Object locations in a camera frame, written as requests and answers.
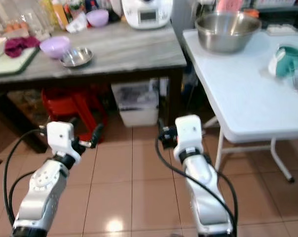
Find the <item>lavender bowl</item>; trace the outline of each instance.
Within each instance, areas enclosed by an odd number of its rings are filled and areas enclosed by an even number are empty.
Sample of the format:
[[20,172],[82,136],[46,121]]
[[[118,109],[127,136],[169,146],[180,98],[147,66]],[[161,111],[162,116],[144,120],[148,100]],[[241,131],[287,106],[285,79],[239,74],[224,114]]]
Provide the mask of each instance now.
[[105,26],[109,21],[107,10],[94,10],[86,14],[86,19],[93,27]]
[[39,47],[49,57],[60,59],[70,49],[70,40],[65,36],[55,36],[41,42]]

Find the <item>red cloth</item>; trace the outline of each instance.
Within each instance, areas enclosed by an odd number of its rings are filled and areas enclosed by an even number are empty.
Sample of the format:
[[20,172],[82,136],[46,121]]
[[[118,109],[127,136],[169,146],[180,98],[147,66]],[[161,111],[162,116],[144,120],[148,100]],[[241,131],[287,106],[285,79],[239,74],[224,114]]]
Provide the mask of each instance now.
[[34,36],[29,36],[27,38],[13,38],[9,39],[5,43],[5,54],[11,58],[16,58],[22,54],[23,49],[38,47],[40,41],[36,39]]

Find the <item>red plastic stool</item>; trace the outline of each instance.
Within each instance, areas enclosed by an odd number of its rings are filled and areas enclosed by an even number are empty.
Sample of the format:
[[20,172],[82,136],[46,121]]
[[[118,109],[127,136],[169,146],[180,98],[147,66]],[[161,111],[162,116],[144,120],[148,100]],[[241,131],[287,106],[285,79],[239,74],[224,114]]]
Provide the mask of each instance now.
[[90,108],[97,109],[102,115],[104,126],[107,125],[107,114],[98,98],[89,89],[43,89],[41,96],[52,121],[57,121],[59,116],[79,115],[89,131],[80,134],[80,140],[90,140],[97,126]]

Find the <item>white storage bin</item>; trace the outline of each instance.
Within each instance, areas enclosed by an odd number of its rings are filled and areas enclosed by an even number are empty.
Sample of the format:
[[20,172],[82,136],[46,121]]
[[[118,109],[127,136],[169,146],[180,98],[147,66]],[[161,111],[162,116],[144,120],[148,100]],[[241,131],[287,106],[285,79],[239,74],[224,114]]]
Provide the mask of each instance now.
[[157,123],[159,94],[157,80],[112,84],[120,116],[126,127],[150,126]]
[[152,126],[158,121],[159,109],[120,111],[119,114],[126,127]]

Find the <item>tiled floor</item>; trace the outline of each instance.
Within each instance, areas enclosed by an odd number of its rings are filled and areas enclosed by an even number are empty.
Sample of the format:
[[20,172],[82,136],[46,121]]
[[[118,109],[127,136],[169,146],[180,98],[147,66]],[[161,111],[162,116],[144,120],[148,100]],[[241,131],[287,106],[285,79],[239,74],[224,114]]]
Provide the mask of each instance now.
[[[213,161],[218,130],[210,130],[203,145]],[[110,118],[105,141],[82,156],[71,170],[50,237],[196,237],[185,180],[167,169],[155,154],[156,127],[126,128]],[[0,122],[0,159],[6,159],[16,137]],[[222,171],[231,179],[239,200],[239,237],[298,237],[298,140],[278,142],[277,151],[296,178],[289,184],[269,152],[226,156]],[[180,167],[171,152],[165,158]],[[50,155],[35,154],[22,144],[9,167],[8,183],[38,168]],[[0,237],[11,228],[3,207],[0,165]],[[229,189],[220,181],[232,207]],[[14,212],[28,187],[27,179],[13,197]]]

